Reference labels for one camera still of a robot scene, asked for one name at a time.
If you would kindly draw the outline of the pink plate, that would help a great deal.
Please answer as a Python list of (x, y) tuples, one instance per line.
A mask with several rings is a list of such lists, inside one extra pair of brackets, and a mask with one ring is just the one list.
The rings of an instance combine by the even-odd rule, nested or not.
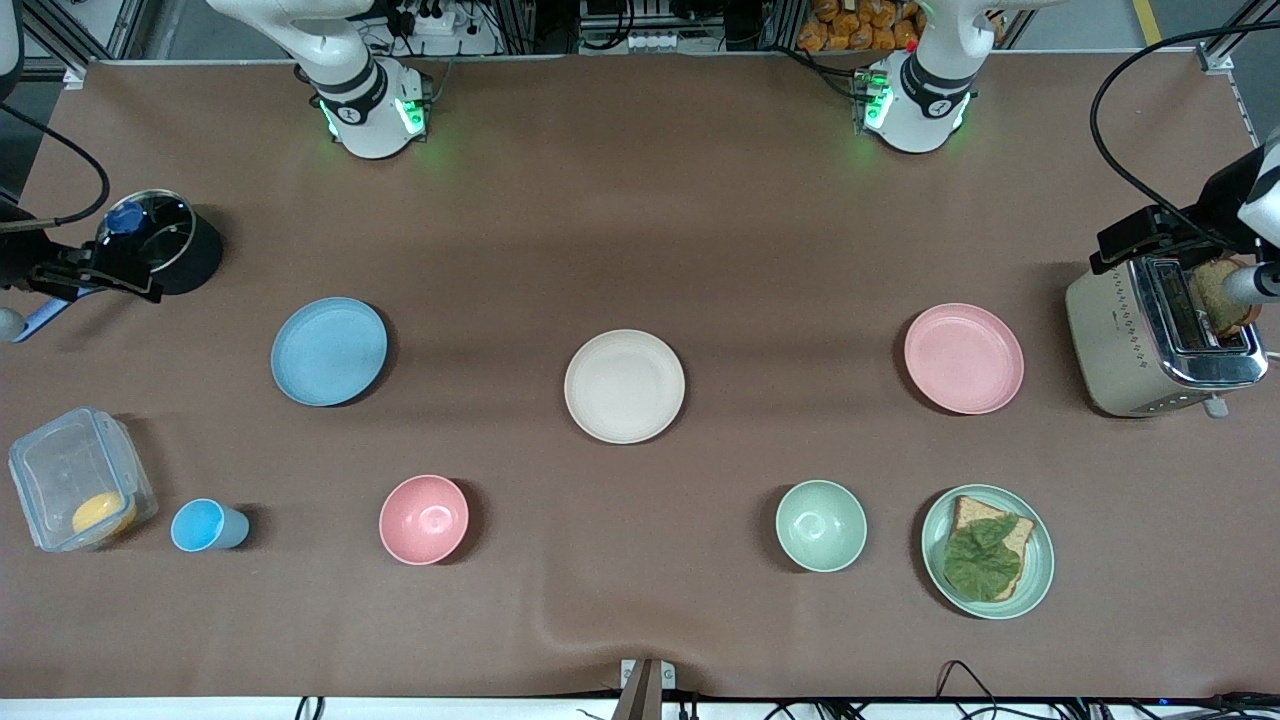
[(906, 329), (902, 357), (913, 384), (938, 407), (982, 415), (1007, 406), (1025, 375), (1021, 345), (993, 313), (940, 304)]

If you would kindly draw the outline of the blue plate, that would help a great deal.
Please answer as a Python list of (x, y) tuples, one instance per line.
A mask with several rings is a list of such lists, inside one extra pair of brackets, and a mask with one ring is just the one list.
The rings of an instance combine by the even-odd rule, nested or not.
[(278, 389), (310, 407), (347, 404), (381, 374), (389, 334), (369, 304), (326, 297), (292, 314), (271, 346), (270, 369)]

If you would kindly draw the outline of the glass lid with blue knob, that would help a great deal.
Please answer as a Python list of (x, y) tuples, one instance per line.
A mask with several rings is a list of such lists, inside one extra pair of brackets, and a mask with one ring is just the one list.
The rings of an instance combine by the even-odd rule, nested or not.
[(195, 227), (196, 213), (182, 196), (145, 190), (115, 202), (99, 223), (95, 240), (159, 272), (184, 252)]

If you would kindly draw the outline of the brown toast slice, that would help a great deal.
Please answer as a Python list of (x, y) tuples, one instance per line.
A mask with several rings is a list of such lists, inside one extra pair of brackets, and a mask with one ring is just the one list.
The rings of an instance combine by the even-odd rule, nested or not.
[(1199, 264), (1190, 272), (1190, 292), (1204, 311), (1210, 329), (1220, 340), (1239, 334), (1262, 313), (1261, 305), (1239, 304), (1224, 288), (1229, 275), (1244, 266), (1235, 258), (1220, 258)]

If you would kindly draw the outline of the beige chrome toaster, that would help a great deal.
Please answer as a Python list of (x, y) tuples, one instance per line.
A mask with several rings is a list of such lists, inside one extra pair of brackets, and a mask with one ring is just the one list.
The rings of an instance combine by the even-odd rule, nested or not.
[(1217, 338), (1190, 292), (1190, 272), (1142, 258), (1066, 291), (1082, 375), (1093, 405), (1110, 416), (1151, 418), (1199, 405), (1228, 414), (1225, 395), (1251, 388), (1270, 359), (1254, 327)]

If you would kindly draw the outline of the clear plastic container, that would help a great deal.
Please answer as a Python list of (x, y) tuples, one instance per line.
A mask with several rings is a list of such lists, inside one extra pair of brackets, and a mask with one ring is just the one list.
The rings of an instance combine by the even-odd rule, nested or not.
[[(76, 407), (8, 451), (8, 466), (35, 546), (61, 553), (95, 550), (157, 511), (157, 500), (124, 424), (95, 407)], [(87, 498), (114, 491), (138, 505), (134, 524), (120, 534), (82, 544), (72, 515)]]

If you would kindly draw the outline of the orange round food piece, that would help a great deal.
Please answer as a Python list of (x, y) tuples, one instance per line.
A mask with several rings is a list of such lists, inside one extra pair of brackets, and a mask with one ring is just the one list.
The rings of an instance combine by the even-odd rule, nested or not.
[(137, 518), (138, 503), (131, 495), (102, 492), (84, 500), (72, 515), (76, 542), (88, 544), (128, 530)]

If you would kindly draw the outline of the blue cup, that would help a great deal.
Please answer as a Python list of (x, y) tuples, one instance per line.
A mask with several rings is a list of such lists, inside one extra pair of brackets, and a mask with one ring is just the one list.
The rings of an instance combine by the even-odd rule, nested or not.
[(239, 510), (212, 498), (182, 506), (170, 524), (172, 543), (187, 553), (233, 550), (248, 537), (250, 520)]

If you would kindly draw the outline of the green plate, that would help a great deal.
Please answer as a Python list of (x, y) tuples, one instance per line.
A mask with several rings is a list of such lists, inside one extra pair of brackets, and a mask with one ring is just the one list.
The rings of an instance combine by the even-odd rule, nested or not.
[[(992, 509), (979, 512), (979, 519), (1012, 514), (1030, 523), (1028, 530), (1014, 529), (1014, 550), (1021, 570), (1012, 588), (998, 601), (964, 598), (945, 578), (946, 539), (957, 528), (961, 509), (980, 503)], [(984, 620), (1012, 620), (1027, 615), (1047, 596), (1055, 574), (1055, 551), (1050, 533), (1036, 510), (1014, 492), (984, 484), (959, 486), (933, 500), (922, 518), (920, 555), (934, 588), (957, 610)]]

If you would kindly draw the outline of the bag of orange snacks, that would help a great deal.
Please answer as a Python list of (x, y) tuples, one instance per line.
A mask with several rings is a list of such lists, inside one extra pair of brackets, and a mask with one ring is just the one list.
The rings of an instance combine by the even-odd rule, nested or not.
[(795, 47), (804, 53), (913, 50), (928, 19), (916, 0), (809, 0)]

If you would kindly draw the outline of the pink bowl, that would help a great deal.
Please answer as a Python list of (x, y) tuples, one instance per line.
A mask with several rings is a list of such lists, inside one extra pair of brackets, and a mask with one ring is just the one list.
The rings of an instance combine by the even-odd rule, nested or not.
[(444, 561), (462, 543), (470, 507), (461, 487), (439, 475), (419, 475), (399, 483), (379, 514), (379, 537), (397, 561), (426, 566)]

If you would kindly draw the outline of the green bowl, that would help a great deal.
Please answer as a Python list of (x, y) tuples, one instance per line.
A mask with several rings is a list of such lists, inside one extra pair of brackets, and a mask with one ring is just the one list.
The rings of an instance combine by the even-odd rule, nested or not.
[(792, 486), (778, 501), (774, 534), (785, 555), (803, 570), (842, 571), (867, 546), (867, 512), (844, 486), (810, 479)]

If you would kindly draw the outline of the brown table cover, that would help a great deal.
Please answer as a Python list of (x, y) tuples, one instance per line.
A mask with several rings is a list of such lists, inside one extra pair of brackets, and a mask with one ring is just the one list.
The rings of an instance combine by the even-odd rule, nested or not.
[[(965, 124), (905, 156), (780, 56), (453, 67), (424, 143), (360, 161), (285, 65), (100, 65), (52, 127), (115, 196), (173, 190), (227, 255), (152, 305), (78, 302), (0, 350), (0, 697), (567, 694), (623, 659), (713, 696), (918, 696), (960, 659), (997, 694), (1280, 692), (1280, 379), (1148, 421), (1088, 401), (1064, 311), (1138, 193), (1087, 115), (1115, 56), (991, 59)], [(357, 398), (303, 406), (270, 352), (302, 306), (387, 324)], [(1016, 397), (932, 404), (911, 320), (972, 304), (1021, 345)], [(639, 445), (582, 432), (570, 359), (663, 340), (687, 389)], [(8, 451), (76, 407), (125, 425), (157, 511), (95, 550), (29, 534)], [(411, 566), (387, 496), (452, 479), (468, 529)], [(861, 556), (805, 571), (774, 511), (827, 479)], [(920, 555), (959, 486), (1009, 489), (1055, 551), (1027, 615), (955, 609)], [(178, 510), (250, 520), (187, 553)]]

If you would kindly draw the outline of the beige plate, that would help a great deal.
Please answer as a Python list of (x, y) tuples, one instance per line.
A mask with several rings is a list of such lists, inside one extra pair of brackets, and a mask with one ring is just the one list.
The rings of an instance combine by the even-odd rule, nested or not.
[(681, 413), (687, 380), (677, 354), (644, 331), (616, 329), (585, 342), (564, 373), (564, 405), (579, 428), (609, 445), (639, 445)]

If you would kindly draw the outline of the metal table clamp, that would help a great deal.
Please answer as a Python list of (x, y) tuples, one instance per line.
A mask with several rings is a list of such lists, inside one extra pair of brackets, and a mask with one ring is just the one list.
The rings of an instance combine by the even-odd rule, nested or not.
[(623, 662), (621, 697), (612, 720), (662, 720), (663, 693), (676, 688), (675, 665), (659, 659)]

